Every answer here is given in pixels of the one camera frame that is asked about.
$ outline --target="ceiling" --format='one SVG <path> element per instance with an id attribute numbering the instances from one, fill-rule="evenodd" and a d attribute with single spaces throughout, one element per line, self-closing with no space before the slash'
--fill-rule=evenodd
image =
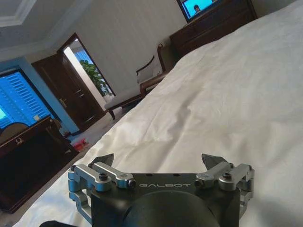
<path id="1" fill-rule="evenodd" d="M 0 61 L 51 45 L 93 0 L 0 0 Z"/>
<path id="2" fill-rule="evenodd" d="M 13 16 L 22 0 L 0 0 L 0 17 Z"/>
<path id="3" fill-rule="evenodd" d="M 43 40 L 74 1 L 37 0 L 21 25 L 0 28 L 0 49 Z M 11 11 L 12 6 L 16 7 L 15 3 L 5 6 Z"/>

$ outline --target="screw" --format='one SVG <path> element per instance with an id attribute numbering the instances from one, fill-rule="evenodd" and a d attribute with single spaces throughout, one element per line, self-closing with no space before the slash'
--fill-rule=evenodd
<path id="1" fill-rule="evenodd" d="M 101 181 L 106 181 L 108 179 L 108 176 L 105 173 L 101 173 L 101 174 L 99 174 L 99 179 Z"/>
<path id="2" fill-rule="evenodd" d="M 196 188 L 203 188 L 204 187 L 204 182 L 196 180 L 195 181 L 195 187 Z"/>
<path id="3" fill-rule="evenodd" d="M 127 187 L 128 188 L 134 188 L 137 185 L 137 182 L 135 180 L 128 180 Z"/>
<path id="4" fill-rule="evenodd" d="M 230 173 L 225 173 L 225 174 L 223 174 L 223 178 L 225 180 L 231 180 L 232 179 L 232 175 Z"/>

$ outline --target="silver metal bracket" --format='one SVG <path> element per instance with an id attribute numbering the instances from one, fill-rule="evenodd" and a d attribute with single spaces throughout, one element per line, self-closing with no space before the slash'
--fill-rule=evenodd
<path id="1" fill-rule="evenodd" d="M 255 170 L 246 164 L 240 164 L 226 175 L 219 177 L 222 190 L 232 192 L 239 188 L 241 191 L 240 218 L 247 209 L 248 201 L 254 196 Z"/>
<path id="2" fill-rule="evenodd" d="M 80 164 L 72 166 L 68 171 L 69 197 L 76 202 L 78 212 L 91 224 L 91 207 L 87 195 L 91 189 L 98 192 L 106 192 L 111 189 L 112 181 L 119 188 L 135 187 L 135 179 L 132 174 L 122 173 L 102 162 L 92 165 L 92 168 Z"/>
<path id="3" fill-rule="evenodd" d="M 132 174 L 120 172 L 103 162 L 93 164 L 92 168 L 99 173 L 106 173 L 110 176 L 118 188 L 134 188 L 136 186 L 136 181 Z"/>
<path id="4" fill-rule="evenodd" d="M 219 179 L 219 177 L 231 170 L 231 164 L 228 162 L 221 162 L 204 173 L 197 174 L 196 185 L 199 185 L 199 188 L 212 188 L 214 186 L 215 181 Z"/>
<path id="5" fill-rule="evenodd" d="M 247 209 L 248 201 L 253 198 L 255 170 L 246 164 L 232 168 L 233 164 L 221 162 L 205 173 L 196 176 L 195 185 L 200 189 L 214 186 L 218 181 L 221 190 L 232 192 L 240 189 L 240 218 Z"/>

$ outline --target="crown molding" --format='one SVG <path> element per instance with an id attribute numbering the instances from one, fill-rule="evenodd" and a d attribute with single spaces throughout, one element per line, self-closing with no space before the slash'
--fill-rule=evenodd
<path id="1" fill-rule="evenodd" d="M 0 61 L 50 49 L 93 0 L 76 0 L 42 41 L 0 49 Z"/>
<path id="2" fill-rule="evenodd" d="M 0 61 L 10 60 L 45 49 L 47 49 L 45 41 L 2 48 L 0 49 Z"/>
<path id="3" fill-rule="evenodd" d="M 0 27 L 16 26 L 23 24 L 30 10 L 37 0 L 22 0 L 15 15 L 0 17 Z"/>
<path id="4" fill-rule="evenodd" d="M 65 12 L 60 20 L 55 24 L 48 33 L 47 44 L 52 47 L 56 41 L 68 30 L 69 27 L 79 18 L 84 10 L 91 4 L 93 0 L 76 0 L 71 7 Z"/>

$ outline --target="white bedsheet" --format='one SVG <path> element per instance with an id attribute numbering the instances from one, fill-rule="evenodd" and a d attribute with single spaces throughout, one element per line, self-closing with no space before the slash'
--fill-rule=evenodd
<path id="1" fill-rule="evenodd" d="M 241 226 L 303 226 L 303 0 L 182 58 L 79 163 L 114 153 L 121 171 L 197 173 L 202 152 L 255 168 Z M 53 219 L 89 226 L 66 173 L 16 226 Z"/>

